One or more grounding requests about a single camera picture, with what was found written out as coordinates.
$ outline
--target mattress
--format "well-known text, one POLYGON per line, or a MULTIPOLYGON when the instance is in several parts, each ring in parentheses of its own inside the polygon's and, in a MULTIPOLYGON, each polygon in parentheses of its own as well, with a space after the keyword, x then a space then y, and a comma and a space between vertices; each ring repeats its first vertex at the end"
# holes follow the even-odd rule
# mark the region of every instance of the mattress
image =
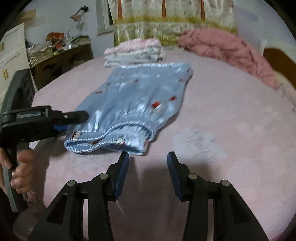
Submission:
MULTIPOLYGON (((296 212, 296 115, 279 93, 226 63, 182 51, 167 62, 193 70, 180 111, 158 132, 144 156, 131 156, 122 196, 109 203, 115 240, 180 241, 187 203, 174 194, 166 164, 169 151, 202 178, 229 180, 271 240, 296 212)), ((114 68, 96 58, 63 74, 35 95, 33 105, 73 111, 114 68)), ((75 154, 63 137, 33 143, 33 191, 48 206, 69 180, 89 181, 117 162, 120 153, 75 154)), ((210 211, 209 240, 213 239, 210 211)), ((83 234, 87 238, 87 201, 83 234)))

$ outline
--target metal bolt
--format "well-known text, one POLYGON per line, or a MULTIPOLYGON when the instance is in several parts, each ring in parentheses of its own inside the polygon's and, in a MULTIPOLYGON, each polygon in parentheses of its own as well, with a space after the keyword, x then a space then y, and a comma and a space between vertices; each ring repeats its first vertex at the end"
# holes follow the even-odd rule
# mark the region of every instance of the metal bolt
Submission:
POLYGON ((223 184, 224 186, 229 186, 229 185, 230 185, 230 182, 227 181, 227 180, 222 180, 222 184, 223 184))
POLYGON ((71 181, 67 182, 67 185, 68 185, 69 187, 72 187, 72 186, 75 185, 75 181, 74 181, 74 180, 71 180, 71 181))
POLYGON ((188 177, 190 178, 190 179, 197 179, 197 175, 195 174, 195 173, 190 173, 189 175, 188 175, 188 177))
POLYGON ((107 177, 108 177, 108 174, 107 173, 100 174, 100 178, 101 179, 106 179, 107 177))

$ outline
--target gold cabinet handle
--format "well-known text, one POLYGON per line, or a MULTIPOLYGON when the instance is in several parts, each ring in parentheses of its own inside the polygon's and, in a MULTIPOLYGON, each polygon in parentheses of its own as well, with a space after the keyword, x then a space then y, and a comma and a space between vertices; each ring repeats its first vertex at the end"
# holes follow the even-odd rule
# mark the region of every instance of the gold cabinet handle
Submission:
POLYGON ((6 79, 8 79, 9 76, 8 76, 8 71, 7 71, 6 69, 4 70, 4 73, 5 73, 5 77, 6 77, 6 79))

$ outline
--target fingernail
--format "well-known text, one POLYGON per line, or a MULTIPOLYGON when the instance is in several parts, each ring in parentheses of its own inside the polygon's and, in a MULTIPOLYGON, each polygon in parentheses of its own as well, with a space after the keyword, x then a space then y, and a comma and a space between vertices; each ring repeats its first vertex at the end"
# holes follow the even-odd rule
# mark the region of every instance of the fingernail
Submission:
POLYGON ((11 173, 11 176, 12 176, 12 178, 16 178, 17 177, 17 174, 15 172, 12 172, 11 173))
POLYGON ((4 161, 4 166, 5 166, 7 169, 10 169, 10 168, 11 168, 11 163, 10 163, 10 161, 5 160, 5 161, 4 161))
POLYGON ((15 179, 12 179, 11 181, 10 181, 10 185, 11 185, 11 187, 14 187, 15 185, 16 185, 16 180, 15 179))

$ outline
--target curtain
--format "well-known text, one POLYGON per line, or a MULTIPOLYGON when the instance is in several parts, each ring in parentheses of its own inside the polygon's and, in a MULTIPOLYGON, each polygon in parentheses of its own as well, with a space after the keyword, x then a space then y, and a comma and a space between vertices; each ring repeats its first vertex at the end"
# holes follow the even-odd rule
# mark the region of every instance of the curtain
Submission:
POLYGON ((237 31, 232 0, 108 0, 114 22, 114 45, 155 37, 175 45, 186 29, 214 27, 237 31))

